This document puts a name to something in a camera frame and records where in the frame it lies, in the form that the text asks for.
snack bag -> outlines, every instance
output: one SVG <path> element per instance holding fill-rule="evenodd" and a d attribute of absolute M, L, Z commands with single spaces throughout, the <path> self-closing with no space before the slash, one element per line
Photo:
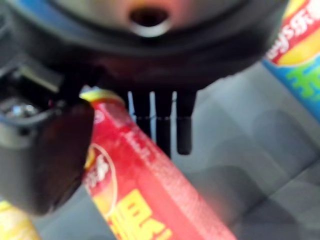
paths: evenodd
<path fill-rule="evenodd" d="M 28 216 L 0 201 L 0 240 L 40 240 Z"/>
<path fill-rule="evenodd" d="M 118 240 L 235 240 L 119 97 L 82 97 L 95 108 L 83 183 Z"/>
<path fill-rule="evenodd" d="M 320 121 L 320 0 L 291 0 L 264 65 Z"/>

gray floor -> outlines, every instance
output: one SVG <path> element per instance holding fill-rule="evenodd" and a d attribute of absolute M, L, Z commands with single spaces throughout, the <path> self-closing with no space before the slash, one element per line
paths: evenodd
<path fill-rule="evenodd" d="M 320 239 L 320 125 L 261 64 L 201 91 L 193 125 L 173 161 L 240 240 Z M 83 189 L 35 223 L 44 240 L 114 239 Z"/>

red snack package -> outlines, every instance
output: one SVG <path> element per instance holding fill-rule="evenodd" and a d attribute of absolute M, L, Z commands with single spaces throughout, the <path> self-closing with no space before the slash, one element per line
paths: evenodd
<path fill-rule="evenodd" d="M 119 240 L 235 240 L 171 160 L 132 121 L 122 100 L 97 90 L 83 183 Z"/>

brand logo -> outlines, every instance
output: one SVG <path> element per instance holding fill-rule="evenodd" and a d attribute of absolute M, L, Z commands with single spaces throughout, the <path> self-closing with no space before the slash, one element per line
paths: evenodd
<path fill-rule="evenodd" d="M 114 209 L 118 197 L 116 169 L 111 157 L 99 145 L 89 148 L 84 185 L 103 216 Z"/>
<path fill-rule="evenodd" d="M 267 52 L 266 57 L 270 61 L 278 63 L 283 55 L 317 31 L 319 27 L 320 1 L 306 0 L 295 14 L 284 20 L 278 38 Z"/>

circular hole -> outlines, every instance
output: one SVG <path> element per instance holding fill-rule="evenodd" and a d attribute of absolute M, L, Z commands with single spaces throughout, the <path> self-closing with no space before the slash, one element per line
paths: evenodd
<path fill-rule="evenodd" d="M 158 26 L 168 18 L 168 12 L 158 7 L 141 7 L 130 14 L 130 20 L 133 23 L 146 28 Z"/>

